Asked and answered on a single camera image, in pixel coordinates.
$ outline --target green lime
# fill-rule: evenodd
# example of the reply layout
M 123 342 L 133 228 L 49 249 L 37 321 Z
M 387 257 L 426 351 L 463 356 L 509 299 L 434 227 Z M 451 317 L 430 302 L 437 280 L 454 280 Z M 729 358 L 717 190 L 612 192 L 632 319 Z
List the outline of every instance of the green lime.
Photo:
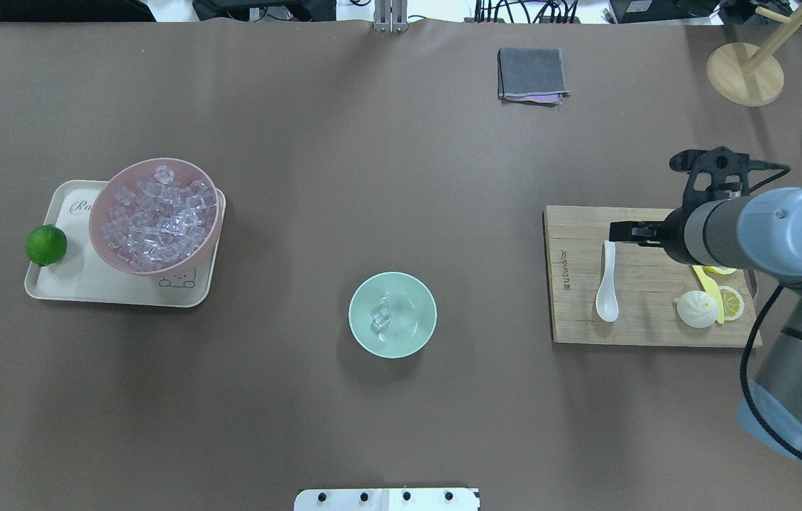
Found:
M 26 253 L 36 265 L 56 263 L 67 252 L 67 235 L 57 227 L 47 224 L 32 231 L 26 238 Z

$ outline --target lime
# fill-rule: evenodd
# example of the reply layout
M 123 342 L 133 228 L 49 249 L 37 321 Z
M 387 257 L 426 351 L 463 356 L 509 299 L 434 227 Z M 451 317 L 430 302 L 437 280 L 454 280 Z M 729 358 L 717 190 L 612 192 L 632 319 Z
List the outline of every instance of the lime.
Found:
M 734 321 L 742 317 L 742 312 L 745 311 L 745 301 L 742 300 L 742 295 L 728 285 L 721 285 L 719 289 L 720 297 L 723 299 L 726 321 Z
M 47 266 L 60 261 L 67 252 L 67 235 L 47 224 L 32 231 L 26 238 L 26 253 L 36 265 Z

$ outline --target black cable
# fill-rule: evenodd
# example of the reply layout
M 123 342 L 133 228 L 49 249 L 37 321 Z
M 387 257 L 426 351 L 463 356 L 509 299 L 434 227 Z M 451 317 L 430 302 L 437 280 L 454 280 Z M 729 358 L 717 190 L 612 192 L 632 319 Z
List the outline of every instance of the black cable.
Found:
M 533 23 L 540 23 L 540 20 L 543 18 L 543 13 L 546 13 L 547 7 L 553 7 L 553 12 L 556 12 L 556 7 L 553 5 L 553 0 L 546 0 L 546 2 L 543 3 L 543 8 L 540 9 L 540 12 L 534 17 Z
M 767 298 L 767 303 L 764 304 L 764 308 L 761 309 L 761 312 L 758 313 L 757 318 L 754 320 L 751 333 L 748 334 L 748 342 L 745 343 L 745 349 L 742 350 L 742 362 L 739 363 L 739 379 L 742 381 L 742 394 L 745 395 L 745 403 L 747 403 L 748 408 L 751 409 L 751 413 L 754 415 L 754 420 L 757 421 L 757 424 L 760 424 L 761 427 L 764 428 L 764 431 L 767 431 L 771 439 L 780 444 L 780 446 L 783 446 L 783 449 L 789 451 L 791 455 L 802 461 L 802 452 L 796 449 L 796 447 L 791 446 L 791 444 L 786 442 L 770 424 L 767 424 L 764 415 L 761 415 L 761 412 L 757 409 L 757 405 L 754 404 L 754 398 L 751 396 L 751 388 L 748 386 L 748 360 L 751 358 L 751 350 L 754 348 L 754 339 L 757 336 L 758 330 L 761 329 L 761 323 L 764 323 L 764 318 L 767 316 L 770 308 L 774 306 L 776 299 L 780 297 L 781 292 L 783 292 L 783 285 L 777 285 L 776 289 L 774 289 L 774 293 Z
M 501 6 L 502 6 L 502 0 L 499 0 L 498 3 L 495 4 L 495 14 L 493 14 L 493 17 L 495 17 L 496 21 L 499 19 L 499 7 L 501 7 Z M 508 2 L 507 1 L 505 2 L 505 10 L 508 11 L 508 20 L 511 23 L 514 23 L 515 22 L 515 16 L 514 16 L 514 14 L 512 14 L 511 6 L 508 6 Z
M 710 13 L 707 13 L 707 14 L 703 14 L 703 15 L 702 15 L 702 14 L 695 14 L 695 13 L 693 13 L 693 12 L 689 11 L 689 10 L 687 9 L 687 7 L 683 6 L 683 4 L 680 4 L 679 2 L 674 2 L 674 3 L 673 3 L 673 5 L 674 5 L 674 6 L 676 6 L 676 7 L 678 7 L 678 9 L 682 9 L 684 12 L 686 12 L 686 13 L 688 14 L 688 16 L 690 16 L 690 17 L 693 17 L 693 18 L 702 18 L 702 17 L 709 17 L 709 16 L 712 16 L 712 15 L 713 15 L 713 12 L 715 12 L 715 11 L 716 11 L 716 7 L 719 7 L 719 4 L 717 4 L 717 6 L 713 7 L 713 10 L 712 10 L 712 11 L 710 11 Z
M 524 9 L 524 17 L 527 17 L 527 22 L 530 23 L 530 11 L 527 10 L 527 5 L 523 0 L 518 0 L 518 3 L 521 4 L 521 9 Z
M 780 169 L 780 172 L 777 172 L 776 174 L 771 175 L 771 177 L 768 177 L 767 179 L 764 179 L 764 181 L 759 182 L 757 185 L 752 185 L 752 187 L 748 187 L 748 193 L 751 193 L 751 192 L 755 191 L 756 189 L 758 189 L 760 187 L 763 187 L 764 185 L 767 185 L 768 183 L 773 183 L 773 181 L 777 181 L 777 179 L 779 179 L 780 177 L 783 177 L 784 175 L 789 174 L 789 171 L 791 170 L 791 167 L 788 166 L 788 165 L 775 165 L 774 168 Z
M 268 12 L 267 12 L 267 13 L 265 13 L 265 15 L 266 15 L 266 16 L 268 16 L 268 17 L 270 17 L 271 19 L 277 19 L 277 20 L 279 20 L 279 21 L 293 21 L 293 20 L 294 20 L 293 18 L 291 18 L 291 19 L 281 19 L 281 18 L 279 18 L 279 17 L 272 16 L 272 14 L 270 14 L 270 13 L 268 13 Z

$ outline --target metal bracket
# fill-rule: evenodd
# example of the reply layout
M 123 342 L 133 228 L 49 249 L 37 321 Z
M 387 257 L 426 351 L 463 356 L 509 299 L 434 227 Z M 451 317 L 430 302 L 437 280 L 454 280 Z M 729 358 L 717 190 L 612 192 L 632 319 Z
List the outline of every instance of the metal bracket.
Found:
M 294 511 L 480 511 L 479 488 L 307 489 Z
M 375 0 L 376 32 L 407 32 L 407 0 Z

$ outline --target lemon slice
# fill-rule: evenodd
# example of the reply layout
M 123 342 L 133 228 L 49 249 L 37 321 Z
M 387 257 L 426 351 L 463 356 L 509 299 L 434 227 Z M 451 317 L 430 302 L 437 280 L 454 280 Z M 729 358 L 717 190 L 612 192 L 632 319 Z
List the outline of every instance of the lemon slice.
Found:
M 742 317 L 742 313 L 745 311 L 745 301 L 742 300 L 742 295 L 728 285 L 721 285 L 718 289 L 720 297 L 723 299 L 726 321 L 735 321 Z
M 723 266 L 705 266 L 703 269 L 716 275 L 732 275 L 735 268 L 724 268 Z

